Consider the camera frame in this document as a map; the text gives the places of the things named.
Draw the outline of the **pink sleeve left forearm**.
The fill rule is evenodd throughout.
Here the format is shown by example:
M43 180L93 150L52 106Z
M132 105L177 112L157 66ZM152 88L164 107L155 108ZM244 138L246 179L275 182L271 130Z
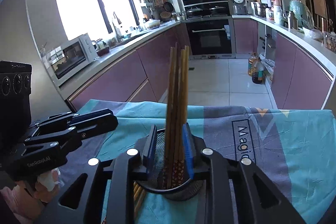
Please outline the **pink sleeve left forearm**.
M31 197L22 187L1 189L0 223L33 223L43 208L39 201Z

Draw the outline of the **person's left hand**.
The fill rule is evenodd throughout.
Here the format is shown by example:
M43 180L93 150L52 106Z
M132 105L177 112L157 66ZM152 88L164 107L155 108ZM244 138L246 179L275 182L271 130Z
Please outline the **person's left hand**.
M39 175L34 186L31 186L25 181L17 181L16 184L22 188L23 193L29 197L44 203L49 203L64 185L60 175L60 170L55 168Z

